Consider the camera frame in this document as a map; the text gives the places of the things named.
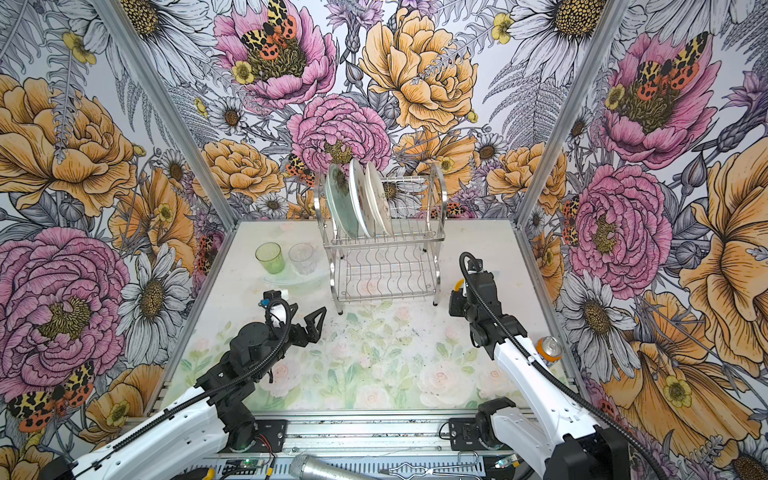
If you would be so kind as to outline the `clear pink glass tumbler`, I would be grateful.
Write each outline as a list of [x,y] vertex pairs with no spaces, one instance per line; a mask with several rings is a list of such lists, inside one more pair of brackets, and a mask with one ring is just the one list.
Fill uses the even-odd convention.
[[309,275],[316,269],[315,247],[309,243],[293,245],[289,250],[289,259],[294,270],[300,275]]

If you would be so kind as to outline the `green glass tumbler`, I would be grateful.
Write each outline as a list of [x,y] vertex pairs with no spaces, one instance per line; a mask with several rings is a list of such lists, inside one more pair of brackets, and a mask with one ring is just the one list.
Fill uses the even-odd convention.
[[255,258],[271,275],[279,274],[285,269],[282,247],[277,242],[265,242],[259,245],[255,250]]

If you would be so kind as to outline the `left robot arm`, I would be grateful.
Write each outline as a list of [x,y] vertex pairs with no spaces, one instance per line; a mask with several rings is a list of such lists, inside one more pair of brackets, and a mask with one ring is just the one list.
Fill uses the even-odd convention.
[[293,321],[297,310],[296,304],[273,301],[264,321],[243,326],[228,351],[175,402],[77,460],[53,460],[41,478],[171,479],[209,455],[266,446],[244,401],[290,347],[319,341],[326,308],[307,314],[302,324]]

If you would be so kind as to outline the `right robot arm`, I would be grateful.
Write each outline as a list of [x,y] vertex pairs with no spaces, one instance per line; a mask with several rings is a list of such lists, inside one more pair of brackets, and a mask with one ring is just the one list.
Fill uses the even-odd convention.
[[552,375],[524,327],[502,312],[493,274],[462,276],[463,285],[451,292],[449,315],[468,321],[473,345],[516,384],[534,415],[525,417],[506,397],[482,404],[483,441],[510,447],[543,479],[629,479],[626,438]]

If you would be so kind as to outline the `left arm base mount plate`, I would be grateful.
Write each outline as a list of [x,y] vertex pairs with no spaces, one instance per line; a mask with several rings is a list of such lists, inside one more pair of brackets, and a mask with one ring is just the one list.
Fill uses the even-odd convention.
[[279,453],[287,427],[288,421],[283,419],[250,421],[230,433],[226,449],[232,453]]

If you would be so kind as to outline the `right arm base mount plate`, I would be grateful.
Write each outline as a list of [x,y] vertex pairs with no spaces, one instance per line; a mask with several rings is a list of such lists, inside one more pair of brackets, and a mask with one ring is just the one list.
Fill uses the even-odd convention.
[[490,418],[482,413],[473,418],[450,418],[446,435],[452,451],[495,450],[500,446]]

